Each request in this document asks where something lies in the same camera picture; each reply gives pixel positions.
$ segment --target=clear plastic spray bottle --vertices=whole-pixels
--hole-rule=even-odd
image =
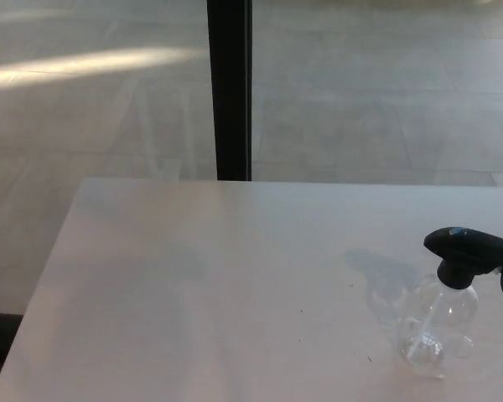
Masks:
[[[471,343],[466,334],[477,312],[474,277],[499,272],[503,291],[503,239],[456,227],[436,230],[424,245],[443,260],[408,296],[395,347],[416,373],[441,378],[448,360]]]

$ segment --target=bottle neck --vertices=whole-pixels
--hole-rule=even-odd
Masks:
[[[464,269],[461,265],[442,261],[438,267],[438,279],[451,289],[458,291],[467,289],[473,282],[474,274]]]

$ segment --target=black trigger sprayer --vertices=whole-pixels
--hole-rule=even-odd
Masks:
[[[474,277],[497,271],[503,291],[503,239],[453,227],[432,232],[423,244],[443,260],[408,296],[397,351],[416,372],[443,377],[446,358],[471,345],[465,334],[477,311]]]

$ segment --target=glass pane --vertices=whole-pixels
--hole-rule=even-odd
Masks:
[[[503,0],[254,12],[254,180],[503,185]]]
[[[82,178],[216,178],[205,0],[0,0],[0,312]]]

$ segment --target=black window frame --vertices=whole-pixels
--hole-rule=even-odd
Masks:
[[[252,0],[207,0],[218,180],[252,180]]]

